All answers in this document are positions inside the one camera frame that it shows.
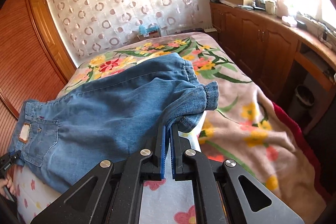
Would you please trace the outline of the left hand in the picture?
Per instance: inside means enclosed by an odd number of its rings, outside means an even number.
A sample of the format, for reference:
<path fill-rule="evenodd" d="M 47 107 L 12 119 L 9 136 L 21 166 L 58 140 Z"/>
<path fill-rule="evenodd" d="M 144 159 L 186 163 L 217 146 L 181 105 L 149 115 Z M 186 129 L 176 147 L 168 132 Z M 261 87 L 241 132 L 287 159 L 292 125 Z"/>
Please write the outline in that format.
<path fill-rule="evenodd" d="M 1 191 L 1 195 L 8 198 L 4 188 L 7 188 L 9 190 L 9 192 L 15 196 L 15 185 L 13 184 L 13 179 L 12 177 L 9 175 L 9 173 L 7 173 L 5 178 L 1 178 L 0 179 L 0 191 Z"/>

